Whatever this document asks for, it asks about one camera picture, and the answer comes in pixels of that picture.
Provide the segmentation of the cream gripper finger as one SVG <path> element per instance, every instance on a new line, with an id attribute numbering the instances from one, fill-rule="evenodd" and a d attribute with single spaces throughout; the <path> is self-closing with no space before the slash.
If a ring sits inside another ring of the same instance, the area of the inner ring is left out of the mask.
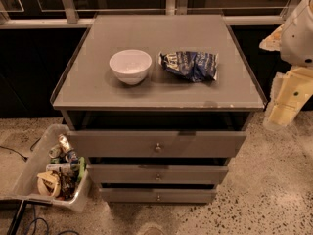
<path id="1" fill-rule="evenodd" d="M 263 39 L 259 47 L 266 51 L 279 51 L 281 48 L 281 34 L 283 27 L 278 26 L 270 35 Z"/>
<path id="2" fill-rule="evenodd" d="M 286 73 L 277 72 L 272 82 L 263 126 L 273 131 L 287 127 L 312 95 L 311 67 L 292 66 Z"/>

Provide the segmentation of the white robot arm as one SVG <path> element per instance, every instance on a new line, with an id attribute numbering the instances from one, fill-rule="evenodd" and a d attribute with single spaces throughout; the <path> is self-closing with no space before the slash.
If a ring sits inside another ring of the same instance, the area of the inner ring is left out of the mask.
<path id="1" fill-rule="evenodd" d="M 290 125 L 313 95 L 313 0 L 301 0 L 285 22 L 261 41 L 259 47 L 279 51 L 291 64 L 277 72 L 263 126 L 278 131 Z"/>

